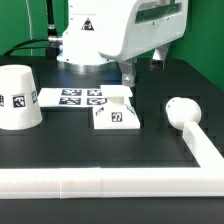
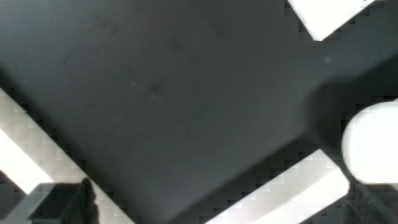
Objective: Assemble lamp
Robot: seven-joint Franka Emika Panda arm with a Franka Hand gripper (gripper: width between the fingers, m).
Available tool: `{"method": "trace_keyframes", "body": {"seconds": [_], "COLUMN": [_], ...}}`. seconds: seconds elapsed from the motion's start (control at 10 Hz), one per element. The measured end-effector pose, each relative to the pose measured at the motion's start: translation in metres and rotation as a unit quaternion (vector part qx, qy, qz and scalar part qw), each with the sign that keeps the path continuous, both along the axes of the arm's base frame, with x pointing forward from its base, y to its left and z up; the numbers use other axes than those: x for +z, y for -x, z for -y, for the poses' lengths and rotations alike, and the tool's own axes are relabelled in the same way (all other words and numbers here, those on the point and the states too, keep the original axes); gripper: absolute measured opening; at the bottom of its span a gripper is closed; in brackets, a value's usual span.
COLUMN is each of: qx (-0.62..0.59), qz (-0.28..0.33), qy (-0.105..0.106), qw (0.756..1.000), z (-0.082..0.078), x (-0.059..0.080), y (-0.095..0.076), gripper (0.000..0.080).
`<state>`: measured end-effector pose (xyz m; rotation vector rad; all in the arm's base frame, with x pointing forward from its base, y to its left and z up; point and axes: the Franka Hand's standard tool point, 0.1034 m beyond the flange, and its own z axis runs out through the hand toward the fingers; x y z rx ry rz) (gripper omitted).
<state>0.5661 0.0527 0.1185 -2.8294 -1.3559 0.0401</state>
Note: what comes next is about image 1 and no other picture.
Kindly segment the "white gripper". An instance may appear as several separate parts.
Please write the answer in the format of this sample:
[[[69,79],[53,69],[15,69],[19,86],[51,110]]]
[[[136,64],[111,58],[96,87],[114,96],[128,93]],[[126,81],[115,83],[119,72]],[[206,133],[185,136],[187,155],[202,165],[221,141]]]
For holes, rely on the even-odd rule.
[[[188,0],[97,0],[97,50],[104,58],[122,61],[122,84],[133,87],[134,57],[156,48],[150,70],[162,71],[166,43],[183,36],[187,11]]]

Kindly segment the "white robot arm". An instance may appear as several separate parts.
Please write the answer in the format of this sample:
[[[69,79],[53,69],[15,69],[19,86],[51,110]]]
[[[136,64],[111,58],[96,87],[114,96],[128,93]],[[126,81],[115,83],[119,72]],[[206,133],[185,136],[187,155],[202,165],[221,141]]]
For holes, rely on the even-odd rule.
[[[183,36],[188,0],[68,0],[60,66],[92,73],[117,65],[132,87],[137,57],[154,52],[151,69],[164,69],[169,45]]]

